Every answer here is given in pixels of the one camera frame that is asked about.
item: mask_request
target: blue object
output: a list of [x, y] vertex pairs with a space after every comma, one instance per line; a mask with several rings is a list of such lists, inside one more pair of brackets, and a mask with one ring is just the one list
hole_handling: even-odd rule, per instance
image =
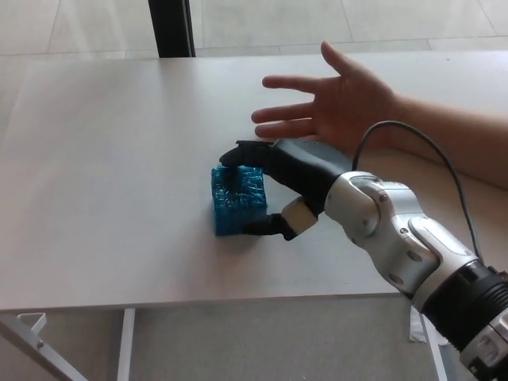
[[247, 222], [267, 214], [263, 171], [252, 167], [212, 169], [215, 235], [241, 234]]

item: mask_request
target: robotic arm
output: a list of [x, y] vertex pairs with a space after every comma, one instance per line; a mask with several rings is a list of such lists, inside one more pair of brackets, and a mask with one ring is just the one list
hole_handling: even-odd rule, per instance
[[326, 144], [237, 144], [220, 159], [223, 165], [261, 167], [301, 195], [280, 214], [247, 224], [245, 233], [289, 241], [325, 212], [456, 347], [478, 380], [508, 379], [508, 282], [427, 217], [410, 188], [351, 171], [348, 158]]

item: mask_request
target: black cable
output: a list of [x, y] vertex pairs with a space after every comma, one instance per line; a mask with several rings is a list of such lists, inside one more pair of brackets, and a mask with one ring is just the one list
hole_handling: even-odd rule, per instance
[[430, 147], [433, 148], [434, 151], [436, 151], [437, 155], [443, 160], [444, 165], [446, 168], [450, 171], [450, 174], [453, 177], [453, 181], [455, 182], [457, 191], [459, 192], [459, 199], [460, 199], [460, 205], [462, 206], [462, 210], [464, 211], [464, 216], [466, 217], [466, 222], [468, 223], [469, 232], [471, 233], [471, 240], [473, 242], [473, 248], [475, 249], [475, 254], [483, 260], [482, 254], [479, 250], [478, 245], [478, 237], [476, 236], [476, 230], [475, 226], [473, 225], [471, 215], [469, 214], [468, 205], [466, 204], [466, 196], [464, 195], [464, 189], [462, 188], [462, 184], [460, 183], [459, 176], [456, 173], [456, 170], [453, 168], [452, 163], [450, 163], [450, 160], [448, 157], [443, 153], [441, 148], [434, 143], [429, 137], [427, 137], [424, 133], [418, 131], [414, 127], [411, 127], [410, 125], [407, 125], [405, 123], [402, 123], [400, 121], [380, 121], [379, 123], [376, 123], [371, 128], [369, 128], [365, 134], [362, 136], [362, 140], [360, 141], [360, 144], [358, 144], [358, 148], [356, 149], [355, 155], [352, 160], [352, 170], [356, 171], [358, 168], [358, 161], [360, 160], [360, 154], [362, 150], [364, 149], [365, 143], [367, 142], [368, 137], [377, 129], [381, 129], [382, 127], [397, 127], [400, 129], [405, 129], [406, 131], [409, 131], [410, 133], [413, 133], [420, 139], [422, 139], [425, 143], [427, 143]]

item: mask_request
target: robot finger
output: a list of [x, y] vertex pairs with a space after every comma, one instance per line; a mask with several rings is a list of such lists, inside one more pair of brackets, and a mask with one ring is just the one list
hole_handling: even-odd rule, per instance
[[219, 159], [225, 167], [260, 167], [265, 169], [273, 143], [266, 141], [239, 140], [238, 146]]
[[282, 234], [286, 241], [291, 241], [314, 226], [318, 222], [319, 213], [320, 211], [312, 210], [303, 197], [298, 197], [287, 204], [282, 213], [249, 222], [242, 232], [255, 236]]

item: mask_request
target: white table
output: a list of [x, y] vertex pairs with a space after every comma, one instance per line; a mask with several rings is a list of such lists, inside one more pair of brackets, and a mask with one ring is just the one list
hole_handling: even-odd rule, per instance
[[[396, 90], [504, 111], [508, 54], [390, 53], [356, 58]], [[3, 312], [132, 308], [177, 302], [394, 289], [326, 217], [291, 243], [216, 239], [210, 169], [250, 114], [308, 100], [266, 90], [266, 74], [331, 75], [319, 56], [33, 65], [0, 150]], [[456, 190], [441, 167], [381, 152], [363, 167], [412, 187], [465, 243]], [[486, 260], [508, 268], [508, 194], [464, 180]], [[294, 195], [266, 183], [271, 210]]]

